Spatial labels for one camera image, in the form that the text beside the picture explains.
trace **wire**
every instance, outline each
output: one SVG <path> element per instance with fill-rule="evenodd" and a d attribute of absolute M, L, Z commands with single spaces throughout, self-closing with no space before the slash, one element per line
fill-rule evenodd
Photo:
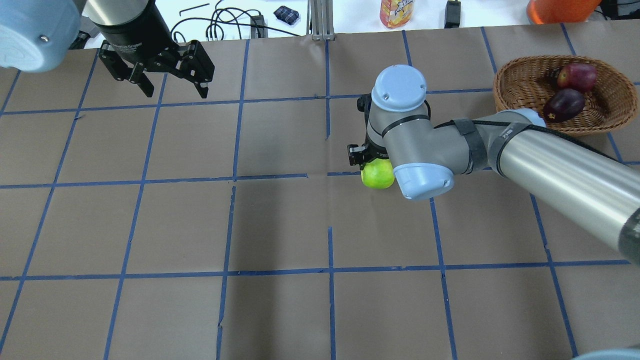
<path fill-rule="evenodd" d="M 180 31 L 176 31 L 173 33 L 173 41 L 178 42 L 178 37 L 176 36 L 178 34 L 182 36 L 182 42 L 187 42 L 187 39 L 184 37 L 184 35 Z"/>
<path fill-rule="evenodd" d="M 427 116 L 429 117 L 429 120 L 431 120 L 431 105 L 429 105 L 429 102 L 426 99 L 424 100 L 424 104 L 427 106 Z"/>
<path fill-rule="evenodd" d="M 241 12 L 240 15 L 234 15 L 231 10 L 234 11 L 239 11 Z M 214 28 L 214 34 L 211 35 L 211 28 L 213 27 L 213 25 L 215 23 L 217 23 L 218 21 L 220 21 L 220 15 L 222 14 L 222 12 L 228 12 L 229 14 L 231 14 L 231 16 L 233 16 L 234 18 L 231 19 L 230 21 L 235 21 L 236 25 L 238 23 L 238 20 L 243 16 L 246 15 L 248 16 L 250 19 L 252 18 L 251 14 L 249 12 L 257 12 L 258 16 L 262 15 L 262 12 L 260 12 L 260 10 L 258 9 L 249 9 L 249 10 L 243 10 L 240 8 L 224 8 L 224 9 L 215 9 L 215 11 L 213 12 L 213 14 L 211 15 L 211 24 L 209 25 L 209 27 L 207 27 L 207 29 L 205 30 L 205 32 L 209 32 L 210 37 L 213 38 L 214 35 L 217 38 L 217 34 L 216 34 L 216 29 Z M 242 39 L 242 33 L 240 32 L 240 26 L 238 26 L 238 36 L 240 37 L 240 39 Z"/>
<path fill-rule="evenodd" d="M 216 28 L 220 28 L 220 33 L 221 33 L 221 38 L 220 40 L 224 40 L 225 39 L 225 30 L 222 28 L 222 26 L 215 24 L 214 27 Z M 211 36 L 209 36 L 209 33 L 205 31 L 204 36 L 207 38 L 207 41 L 213 41 L 213 40 L 217 40 L 218 38 L 214 38 L 213 34 Z"/>
<path fill-rule="evenodd" d="M 207 17 L 188 17 L 187 19 L 182 19 L 182 20 L 180 20 L 180 21 L 176 22 L 176 23 L 175 23 L 175 25 L 171 28 L 170 33 L 173 33 L 173 32 L 175 31 L 175 28 L 177 28 L 177 27 L 178 27 L 178 25 L 182 24 L 182 23 L 183 23 L 183 22 L 185 22 L 185 21 L 189 21 L 189 20 L 204 20 L 204 21 L 209 21 L 209 22 L 211 22 L 211 19 L 209 19 L 209 18 L 207 18 Z M 235 23 L 235 22 L 227 22 L 227 21 L 222 21 L 222 20 L 220 20 L 220 21 L 218 21 L 218 22 L 219 22 L 220 24 L 236 25 L 236 23 Z M 237 25 L 239 25 L 239 26 L 251 26 L 252 28 L 257 28 L 257 29 L 269 29 L 269 30 L 273 30 L 273 31 L 278 31 L 278 32 L 281 32 L 281 33 L 285 33 L 285 34 L 288 34 L 288 35 L 292 35 L 292 36 L 295 36 L 295 37 L 298 37 L 298 36 L 299 36 L 298 34 L 290 33 L 290 32 L 288 32 L 288 31 L 281 30 L 281 29 L 271 28 L 271 27 L 269 27 L 269 26 L 255 25 L 255 24 L 241 24 L 241 23 L 240 23 L 240 24 L 237 24 Z"/>
<path fill-rule="evenodd" d="M 604 15 L 604 12 L 601 12 L 600 10 L 593 10 L 593 12 L 602 14 L 602 16 L 604 17 L 605 20 L 609 20 L 609 18 L 606 15 Z"/>
<path fill-rule="evenodd" d="M 216 10 L 213 12 L 213 14 L 211 14 L 211 24 L 209 25 L 209 27 L 208 27 L 207 29 L 210 29 L 210 28 L 213 26 L 213 34 L 215 35 L 215 37 L 216 37 L 216 38 L 218 37 L 218 32 L 216 31 L 216 28 L 215 28 L 214 24 L 217 24 L 219 21 L 221 21 L 221 20 L 220 20 L 220 15 L 221 15 L 223 12 L 228 12 L 231 16 L 233 16 L 233 17 L 234 17 L 234 18 L 233 18 L 232 20 L 230 20 L 230 21 L 233 21 L 233 20 L 235 20 L 235 21 L 236 21 L 236 25 L 237 25 L 237 27 L 238 27 L 238 37 L 242 40 L 242 32 L 240 31 L 240 25 L 239 25 L 239 22 L 238 22 L 238 18 L 239 18 L 239 16 L 235 16 L 235 15 L 234 15 L 234 13 L 232 13 L 229 9 L 216 9 Z"/>

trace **white floor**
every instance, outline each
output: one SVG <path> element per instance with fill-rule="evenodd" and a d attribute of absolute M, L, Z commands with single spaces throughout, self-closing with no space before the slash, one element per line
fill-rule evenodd
<path fill-rule="evenodd" d="M 183 12 L 181 10 L 207 4 L 206 0 L 157 0 L 156 5 L 164 17 L 164 21 L 172 29 L 179 21 L 189 17 L 210 18 L 217 0 L 209 0 L 207 6 Z M 529 0 L 461 0 L 461 27 L 476 26 L 505 26 L 528 24 L 525 9 Z M 414 0 L 414 14 L 411 21 L 401 29 L 440 29 L 444 26 L 445 0 Z M 300 20 L 292 26 L 276 19 L 273 12 L 280 6 L 288 6 L 300 13 Z M 640 4 L 620 6 L 620 13 L 625 14 L 638 8 Z M 267 26 L 286 30 L 291 33 L 304 35 L 307 32 L 307 0 L 222 0 L 218 8 L 237 7 L 243 10 L 256 9 L 265 16 Z M 336 33 L 374 33 L 392 31 L 385 28 L 378 16 L 380 0 L 333 0 L 333 25 Z M 221 16 L 223 20 L 231 20 L 227 13 Z M 594 13 L 590 20 L 603 20 L 600 14 Z M 249 23 L 246 17 L 240 18 L 240 23 Z M 204 20 L 189 20 L 176 27 L 187 40 L 206 40 L 205 28 L 208 22 Z M 225 40 L 238 39 L 237 26 L 222 25 L 225 30 Z M 249 38 L 249 26 L 241 27 L 242 38 Z M 285 33 L 269 30 L 268 37 L 287 37 Z M 99 35 L 91 39 L 86 47 L 98 47 L 103 41 Z"/>

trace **orange bottle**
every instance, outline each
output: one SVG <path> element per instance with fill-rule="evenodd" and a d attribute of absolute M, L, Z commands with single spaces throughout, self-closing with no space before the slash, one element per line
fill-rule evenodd
<path fill-rule="evenodd" d="M 582 22 L 599 4 L 600 0 L 529 0 L 527 16 L 534 24 Z"/>
<path fill-rule="evenodd" d="M 414 0 L 382 0 L 380 21 L 389 29 L 406 24 L 411 19 Z"/>

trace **black device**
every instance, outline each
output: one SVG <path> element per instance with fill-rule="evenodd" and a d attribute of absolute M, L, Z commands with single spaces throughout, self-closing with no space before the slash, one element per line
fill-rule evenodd
<path fill-rule="evenodd" d="M 602 15 L 615 19 L 618 17 L 618 0 L 602 0 L 600 2 Z"/>
<path fill-rule="evenodd" d="M 448 0 L 447 7 L 444 9 L 444 28 L 460 27 L 460 2 L 457 0 Z"/>
<path fill-rule="evenodd" d="M 278 18 L 278 20 L 284 21 L 289 25 L 293 25 L 293 23 L 300 18 L 299 12 L 284 5 L 274 11 L 273 15 L 276 15 L 276 18 Z"/>
<path fill-rule="evenodd" d="M 256 25 L 251 27 L 251 38 L 266 38 L 267 37 L 267 28 L 265 28 L 264 16 L 263 15 L 252 15 L 251 16 L 251 25 Z"/>
<path fill-rule="evenodd" d="M 99 58 L 113 78 L 136 84 L 147 97 L 152 97 L 154 86 L 145 71 L 167 72 L 192 82 L 205 99 L 215 66 L 202 44 L 197 40 L 185 46 L 176 44 L 156 0 L 149 0 L 142 12 L 134 16 L 117 25 L 96 23 L 106 39 Z"/>

